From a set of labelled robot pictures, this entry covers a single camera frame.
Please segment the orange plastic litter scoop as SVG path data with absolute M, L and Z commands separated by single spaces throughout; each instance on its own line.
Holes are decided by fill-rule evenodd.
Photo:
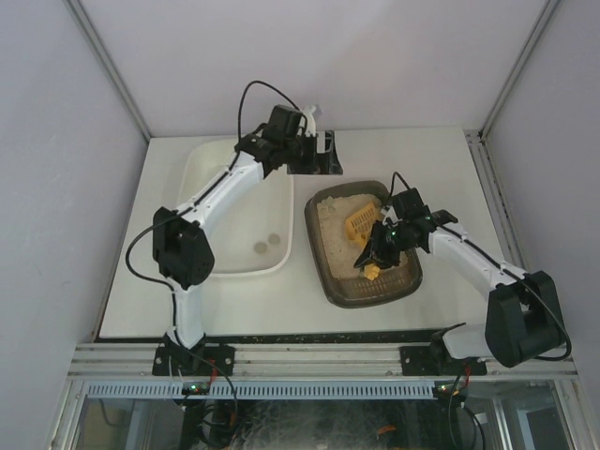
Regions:
M 371 235 L 372 226 L 382 218 L 381 207 L 374 201 L 369 202 L 344 222 L 346 238 L 364 250 Z

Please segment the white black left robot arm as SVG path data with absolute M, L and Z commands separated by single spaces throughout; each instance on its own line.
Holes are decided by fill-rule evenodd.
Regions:
M 267 122 L 240 138 L 228 164 L 173 210 L 153 217 L 152 256 L 172 290 L 172 325 L 167 335 L 184 351 L 205 337 L 197 291 L 211 275 L 215 255 L 210 234 L 248 191 L 280 168 L 290 175 L 341 175 L 335 134 L 321 137 L 317 105 L 301 110 L 277 105 Z

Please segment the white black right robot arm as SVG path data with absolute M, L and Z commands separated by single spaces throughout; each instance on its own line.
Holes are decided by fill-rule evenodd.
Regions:
M 564 348 L 561 359 L 571 355 L 553 278 L 498 261 L 450 212 L 431 211 L 415 188 L 386 201 L 354 265 L 360 270 L 370 264 L 389 269 L 399 265 L 401 253 L 417 248 L 449 263 L 487 305 L 484 322 L 453 325 L 431 340 L 438 361 L 493 358 L 513 368 L 532 359 L 550 361 L 550 351 L 559 347 Z

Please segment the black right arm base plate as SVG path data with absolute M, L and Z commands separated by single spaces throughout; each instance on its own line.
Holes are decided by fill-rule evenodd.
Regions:
M 450 356 L 436 356 L 429 346 L 402 346 L 399 357 L 404 376 L 475 376 L 488 374 L 487 366 L 477 359 L 453 359 Z

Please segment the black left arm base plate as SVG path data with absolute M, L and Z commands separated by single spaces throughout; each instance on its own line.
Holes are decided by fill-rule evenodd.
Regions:
M 152 374 L 154 376 L 209 376 L 233 374 L 235 348 L 229 345 L 200 346 L 193 350 L 177 345 L 161 344 L 155 352 Z

